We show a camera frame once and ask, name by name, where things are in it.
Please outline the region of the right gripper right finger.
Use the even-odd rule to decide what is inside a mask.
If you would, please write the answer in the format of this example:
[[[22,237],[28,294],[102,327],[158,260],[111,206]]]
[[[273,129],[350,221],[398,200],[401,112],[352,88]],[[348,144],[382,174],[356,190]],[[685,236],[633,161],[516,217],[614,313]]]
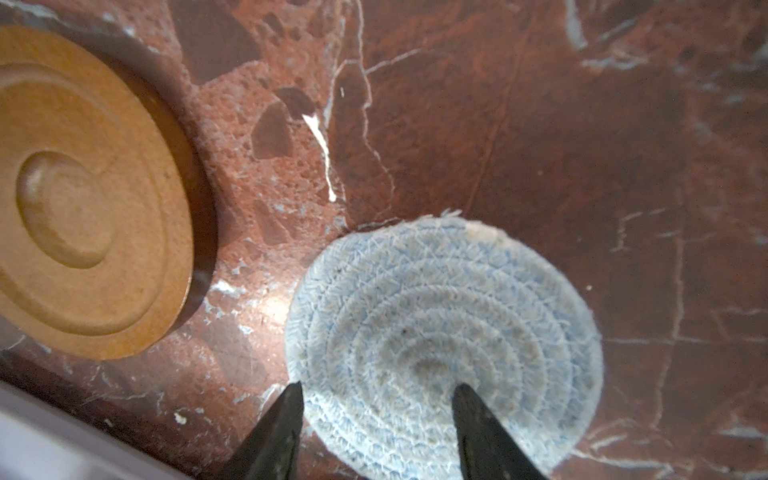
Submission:
[[[470,385],[456,386],[452,412],[464,479],[546,479]]]

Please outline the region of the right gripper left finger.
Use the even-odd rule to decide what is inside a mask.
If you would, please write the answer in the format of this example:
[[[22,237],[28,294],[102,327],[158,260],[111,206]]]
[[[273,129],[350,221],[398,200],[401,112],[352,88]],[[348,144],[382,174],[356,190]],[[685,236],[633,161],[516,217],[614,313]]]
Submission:
[[[286,386],[216,479],[295,479],[304,416],[300,382]]]

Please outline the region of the brown wooden coaster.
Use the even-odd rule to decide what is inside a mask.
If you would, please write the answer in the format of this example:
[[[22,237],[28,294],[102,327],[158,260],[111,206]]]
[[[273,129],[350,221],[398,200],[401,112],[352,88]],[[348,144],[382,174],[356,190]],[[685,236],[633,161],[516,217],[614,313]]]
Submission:
[[[140,77],[53,33],[1,30],[1,313],[55,350],[135,355],[211,282],[213,193]]]

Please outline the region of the grey blue woven coaster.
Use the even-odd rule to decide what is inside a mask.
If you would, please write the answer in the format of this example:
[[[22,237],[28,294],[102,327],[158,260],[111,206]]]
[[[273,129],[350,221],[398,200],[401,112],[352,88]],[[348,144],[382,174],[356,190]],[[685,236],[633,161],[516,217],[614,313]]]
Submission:
[[[284,344],[309,424],[370,479],[460,477],[451,399],[463,383],[550,473],[603,386],[601,336],[568,279],[458,216],[334,241],[298,285]]]

